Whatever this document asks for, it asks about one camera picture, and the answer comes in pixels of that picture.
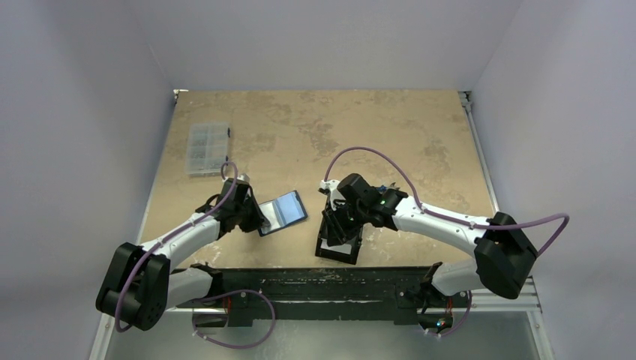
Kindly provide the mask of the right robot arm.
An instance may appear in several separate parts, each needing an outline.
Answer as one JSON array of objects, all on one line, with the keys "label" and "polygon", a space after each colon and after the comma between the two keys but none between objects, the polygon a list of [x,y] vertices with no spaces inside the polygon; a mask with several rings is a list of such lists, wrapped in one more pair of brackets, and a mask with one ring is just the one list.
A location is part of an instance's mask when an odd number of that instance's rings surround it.
[{"label": "right robot arm", "polygon": [[357,173],[341,181],[322,180],[319,192],[327,197],[322,216],[330,245],[370,224],[427,236],[469,255],[439,265],[423,282],[421,295],[430,305],[463,290],[487,289],[516,299],[539,256],[514,219],[502,212],[480,217],[429,206],[398,187],[374,187]]}]

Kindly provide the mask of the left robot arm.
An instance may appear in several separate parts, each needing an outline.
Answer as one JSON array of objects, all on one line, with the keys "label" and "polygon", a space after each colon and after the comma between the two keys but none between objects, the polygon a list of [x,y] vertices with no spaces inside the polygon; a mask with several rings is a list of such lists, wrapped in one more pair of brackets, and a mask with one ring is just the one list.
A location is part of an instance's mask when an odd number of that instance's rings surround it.
[{"label": "left robot arm", "polygon": [[244,233],[266,223],[247,180],[227,179],[177,228],[140,245],[125,242],[116,248],[95,307],[115,318],[115,327],[147,331],[165,310],[193,300],[206,307],[221,302],[225,286],[221,271],[210,265],[180,268],[188,257],[236,227]]}]

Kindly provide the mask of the black plastic tray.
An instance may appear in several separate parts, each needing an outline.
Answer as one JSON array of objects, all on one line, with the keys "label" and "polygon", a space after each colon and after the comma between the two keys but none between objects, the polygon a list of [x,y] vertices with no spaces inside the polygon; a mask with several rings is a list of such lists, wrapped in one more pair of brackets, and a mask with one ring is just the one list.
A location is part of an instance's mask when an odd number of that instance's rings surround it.
[{"label": "black plastic tray", "polygon": [[328,201],[316,242],[316,257],[355,265],[362,246],[363,223],[353,217],[353,209],[342,199]]}]

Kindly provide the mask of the blue card holder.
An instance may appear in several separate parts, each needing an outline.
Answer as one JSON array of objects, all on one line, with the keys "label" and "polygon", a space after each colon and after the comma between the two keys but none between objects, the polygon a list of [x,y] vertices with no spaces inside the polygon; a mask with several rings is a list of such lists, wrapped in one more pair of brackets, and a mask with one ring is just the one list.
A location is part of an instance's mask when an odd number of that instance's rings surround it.
[{"label": "blue card holder", "polygon": [[297,190],[259,204],[265,223],[258,229],[261,237],[305,221],[308,213]]}]

